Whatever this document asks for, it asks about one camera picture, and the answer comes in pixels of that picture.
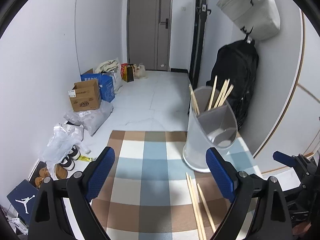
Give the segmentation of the separate bamboo chopstick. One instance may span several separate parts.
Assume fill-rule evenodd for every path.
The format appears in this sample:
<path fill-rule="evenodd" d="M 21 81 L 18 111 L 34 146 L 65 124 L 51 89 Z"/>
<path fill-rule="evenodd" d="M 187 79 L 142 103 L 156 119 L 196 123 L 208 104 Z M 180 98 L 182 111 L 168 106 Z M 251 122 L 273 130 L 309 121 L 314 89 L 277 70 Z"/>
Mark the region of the separate bamboo chopstick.
<path fill-rule="evenodd" d="M 191 202 L 192 202 L 192 206 L 193 206 L 193 211 L 194 211 L 194 216 L 195 216 L 195 220 L 196 220 L 199 239 L 204 240 L 204 230 L 203 230 L 202 217 L 201 217 L 201 213 L 200 213 L 200 209 L 199 209 L 199 203 L 197 201 L 197 197 L 196 197 L 193 185 L 192 185 L 191 176 L 189 176 L 189 174 L 187 172 L 185 173 L 185 176 L 186 176 L 188 190 L 189 190 L 189 194 L 190 194 L 190 198 L 191 198 Z"/>

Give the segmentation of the navy jordan shoe box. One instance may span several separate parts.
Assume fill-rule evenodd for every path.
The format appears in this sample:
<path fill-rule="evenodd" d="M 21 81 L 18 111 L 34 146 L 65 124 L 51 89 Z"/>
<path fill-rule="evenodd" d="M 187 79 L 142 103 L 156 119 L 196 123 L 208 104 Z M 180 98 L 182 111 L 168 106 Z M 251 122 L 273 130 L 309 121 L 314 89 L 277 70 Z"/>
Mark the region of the navy jordan shoe box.
<path fill-rule="evenodd" d="M 7 199 L 27 225 L 30 223 L 37 193 L 38 189 L 23 180 L 7 195 Z"/>

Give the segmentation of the brown slippers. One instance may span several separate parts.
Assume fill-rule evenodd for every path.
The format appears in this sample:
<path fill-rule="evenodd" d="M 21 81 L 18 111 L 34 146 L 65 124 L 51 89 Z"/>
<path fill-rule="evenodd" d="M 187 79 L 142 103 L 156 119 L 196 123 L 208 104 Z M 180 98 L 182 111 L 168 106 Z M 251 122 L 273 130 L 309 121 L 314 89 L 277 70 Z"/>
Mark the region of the brown slippers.
<path fill-rule="evenodd" d="M 63 168 L 60 164 L 56 164 L 54 168 L 54 172 L 57 179 L 66 179 L 67 178 L 67 170 Z M 44 179 L 49 177 L 50 173 L 46 167 L 41 168 L 39 171 L 39 176 L 35 178 L 35 186 L 36 188 L 40 188 L 41 184 L 43 183 Z"/>

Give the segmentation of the black white sneakers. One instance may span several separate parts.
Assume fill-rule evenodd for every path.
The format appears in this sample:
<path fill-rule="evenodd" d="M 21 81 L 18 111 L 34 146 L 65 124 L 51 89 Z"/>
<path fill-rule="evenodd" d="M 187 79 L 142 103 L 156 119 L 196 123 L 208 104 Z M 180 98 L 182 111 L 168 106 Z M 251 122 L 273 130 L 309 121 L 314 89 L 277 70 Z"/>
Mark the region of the black white sneakers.
<path fill-rule="evenodd" d="M 68 154 L 63 158 L 63 160 L 60 162 L 60 166 L 63 167 L 67 171 L 71 171 L 75 167 L 75 161 L 80 158 L 80 152 L 76 148 L 75 145 L 71 148 L 71 150 L 68 152 Z"/>

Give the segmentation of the white utensil holder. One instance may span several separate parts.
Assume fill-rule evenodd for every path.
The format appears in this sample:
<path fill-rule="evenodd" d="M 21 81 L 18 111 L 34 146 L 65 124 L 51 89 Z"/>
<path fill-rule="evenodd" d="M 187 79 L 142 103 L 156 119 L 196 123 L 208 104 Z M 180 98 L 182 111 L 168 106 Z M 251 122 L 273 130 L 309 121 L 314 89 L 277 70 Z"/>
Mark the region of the white utensil holder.
<path fill-rule="evenodd" d="M 196 113 L 193 100 L 190 101 L 187 140 L 183 147 L 183 160 L 192 170 L 208 173 L 206 152 L 209 148 L 226 150 L 236 140 L 238 124 L 229 103 L 208 109 L 212 87 L 203 86 L 194 90 L 199 108 Z"/>

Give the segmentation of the white plastic bags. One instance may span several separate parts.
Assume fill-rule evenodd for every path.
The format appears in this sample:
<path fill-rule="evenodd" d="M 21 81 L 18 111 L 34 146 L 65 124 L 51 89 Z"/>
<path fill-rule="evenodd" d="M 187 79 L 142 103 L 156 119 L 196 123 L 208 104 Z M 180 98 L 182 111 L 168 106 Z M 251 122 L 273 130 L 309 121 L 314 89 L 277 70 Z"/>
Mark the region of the white plastic bags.
<path fill-rule="evenodd" d="M 39 160 L 48 164 L 60 163 L 72 147 L 80 144 L 84 138 L 81 126 L 57 124 L 53 127 L 53 136 L 39 153 Z"/>

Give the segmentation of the checkered tablecloth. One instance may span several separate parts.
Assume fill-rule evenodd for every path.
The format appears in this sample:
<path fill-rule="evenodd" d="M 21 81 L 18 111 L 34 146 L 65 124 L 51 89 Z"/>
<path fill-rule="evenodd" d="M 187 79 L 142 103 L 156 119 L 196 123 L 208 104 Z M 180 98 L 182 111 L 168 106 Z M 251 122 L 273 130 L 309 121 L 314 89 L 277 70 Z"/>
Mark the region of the checkered tablecloth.
<path fill-rule="evenodd" d="M 198 239 L 186 177 L 199 184 L 208 208 L 202 209 L 207 239 L 230 203 L 209 173 L 191 170 L 182 159 L 185 132 L 113 131 L 108 146 L 116 158 L 92 202 L 111 239 Z"/>

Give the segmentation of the black backpack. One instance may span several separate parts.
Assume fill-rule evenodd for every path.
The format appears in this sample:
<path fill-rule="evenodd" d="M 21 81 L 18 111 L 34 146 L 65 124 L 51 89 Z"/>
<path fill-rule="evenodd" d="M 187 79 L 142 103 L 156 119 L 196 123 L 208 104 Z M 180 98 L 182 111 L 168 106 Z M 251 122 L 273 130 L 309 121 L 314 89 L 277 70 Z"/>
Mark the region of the black backpack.
<path fill-rule="evenodd" d="M 212 68 L 207 86 L 214 84 L 220 90 L 225 80 L 234 86 L 227 97 L 240 128 L 248 115 L 249 104 L 254 93 L 259 55 L 255 40 L 239 40 L 221 47 L 217 52 L 216 62 Z"/>

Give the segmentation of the grey parcel bag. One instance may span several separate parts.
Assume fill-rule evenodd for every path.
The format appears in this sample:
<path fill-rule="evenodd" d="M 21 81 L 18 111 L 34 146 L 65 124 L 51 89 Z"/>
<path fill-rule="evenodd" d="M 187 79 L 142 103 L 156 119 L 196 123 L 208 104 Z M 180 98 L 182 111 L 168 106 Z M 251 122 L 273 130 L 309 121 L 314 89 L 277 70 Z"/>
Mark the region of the grey parcel bag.
<path fill-rule="evenodd" d="M 67 111 L 63 117 L 73 125 L 82 125 L 89 135 L 93 136 L 112 112 L 112 103 L 103 100 L 99 109 L 80 112 Z"/>

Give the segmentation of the brown cardboard box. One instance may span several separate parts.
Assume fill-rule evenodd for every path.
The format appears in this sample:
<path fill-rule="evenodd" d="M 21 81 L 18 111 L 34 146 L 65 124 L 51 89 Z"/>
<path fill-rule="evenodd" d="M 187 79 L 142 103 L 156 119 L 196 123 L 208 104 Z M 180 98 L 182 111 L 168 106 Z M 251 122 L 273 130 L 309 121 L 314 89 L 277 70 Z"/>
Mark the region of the brown cardboard box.
<path fill-rule="evenodd" d="M 99 85 L 96 79 L 75 83 L 73 89 L 68 91 L 68 96 L 75 112 L 96 110 L 101 104 Z"/>

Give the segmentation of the blue cardboard box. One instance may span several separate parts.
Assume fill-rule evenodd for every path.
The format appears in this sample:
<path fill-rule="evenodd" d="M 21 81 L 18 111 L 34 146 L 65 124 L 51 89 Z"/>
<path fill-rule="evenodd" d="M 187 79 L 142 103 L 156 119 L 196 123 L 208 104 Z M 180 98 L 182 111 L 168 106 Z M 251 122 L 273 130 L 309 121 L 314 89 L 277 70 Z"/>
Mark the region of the blue cardboard box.
<path fill-rule="evenodd" d="M 98 81 L 101 99 L 107 102 L 112 102 L 114 100 L 115 94 L 112 77 L 106 74 L 93 73 L 93 69 L 81 74 L 80 77 L 81 81 L 96 79 Z"/>

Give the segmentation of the grey sling bag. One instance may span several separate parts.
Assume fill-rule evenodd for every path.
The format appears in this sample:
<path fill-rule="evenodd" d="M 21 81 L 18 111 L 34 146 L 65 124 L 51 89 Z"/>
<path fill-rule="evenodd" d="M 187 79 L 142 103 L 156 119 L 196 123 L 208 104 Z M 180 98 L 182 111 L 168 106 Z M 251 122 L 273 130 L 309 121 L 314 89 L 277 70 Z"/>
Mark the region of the grey sling bag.
<path fill-rule="evenodd" d="M 219 0 L 216 5 L 254 40 L 267 40 L 280 30 L 280 15 L 275 0 Z"/>

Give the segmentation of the cream cloth bag pile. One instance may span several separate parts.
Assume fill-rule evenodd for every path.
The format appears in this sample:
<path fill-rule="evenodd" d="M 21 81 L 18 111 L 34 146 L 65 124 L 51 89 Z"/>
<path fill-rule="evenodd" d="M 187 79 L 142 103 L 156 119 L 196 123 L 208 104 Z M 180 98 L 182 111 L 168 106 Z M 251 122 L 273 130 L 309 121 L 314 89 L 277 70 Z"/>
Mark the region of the cream cloth bag pile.
<path fill-rule="evenodd" d="M 121 77 L 121 65 L 118 58 L 101 63 L 94 73 L 106 74 L 112 77 L 114 93 L 118 94 L 121 91 L 123 84 Z"/>

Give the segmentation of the red yellow snack bag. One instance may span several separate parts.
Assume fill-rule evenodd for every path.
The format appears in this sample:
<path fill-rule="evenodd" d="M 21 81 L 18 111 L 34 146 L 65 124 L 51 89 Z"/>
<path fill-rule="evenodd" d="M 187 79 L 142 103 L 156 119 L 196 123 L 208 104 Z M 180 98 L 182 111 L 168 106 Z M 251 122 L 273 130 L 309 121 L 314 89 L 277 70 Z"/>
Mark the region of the red yellow snack bag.
<path fill-rule="evenodd" d="M 121 64 L 121 78 L 125 82 L 132 82 L 134 81 L 134 65 L 133 64 L 128 64 L 124 63 Z"/>

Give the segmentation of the beige tote bag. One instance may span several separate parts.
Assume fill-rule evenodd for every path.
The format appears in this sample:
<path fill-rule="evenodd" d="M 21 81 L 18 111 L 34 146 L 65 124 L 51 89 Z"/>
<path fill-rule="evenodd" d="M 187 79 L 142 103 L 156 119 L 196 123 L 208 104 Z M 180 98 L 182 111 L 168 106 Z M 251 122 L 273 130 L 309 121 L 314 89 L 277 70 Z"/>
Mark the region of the beige tote bag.
<path fill-rule="evenodd" d="M 147 73 L 144 64 L 134 65 L 134 78 L 135 79 L 146 79 Z"/>

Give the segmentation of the black metal stand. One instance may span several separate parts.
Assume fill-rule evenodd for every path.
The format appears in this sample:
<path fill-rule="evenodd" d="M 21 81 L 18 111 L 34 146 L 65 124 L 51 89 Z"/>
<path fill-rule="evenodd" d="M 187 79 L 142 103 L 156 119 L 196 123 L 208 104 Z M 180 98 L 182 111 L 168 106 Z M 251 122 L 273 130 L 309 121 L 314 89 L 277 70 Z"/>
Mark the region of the black metal stand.
<path fill-rule="evenodd" d="M 189 68 L 189 81 L 193 90 L 197 88 L 199 81 L 206 20 L 211 13 L 207 0 L 195 0 L 194 34 Z"/>

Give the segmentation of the grey door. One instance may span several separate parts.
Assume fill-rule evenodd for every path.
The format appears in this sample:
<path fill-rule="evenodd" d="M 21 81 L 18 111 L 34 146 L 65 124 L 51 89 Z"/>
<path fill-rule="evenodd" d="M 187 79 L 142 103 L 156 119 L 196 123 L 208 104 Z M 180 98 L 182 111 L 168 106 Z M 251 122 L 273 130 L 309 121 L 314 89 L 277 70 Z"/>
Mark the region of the grey door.
<path fill-rule="evenodd" d="M 171 0 L 127 0 L 127 61 L 168 71 Z"/>

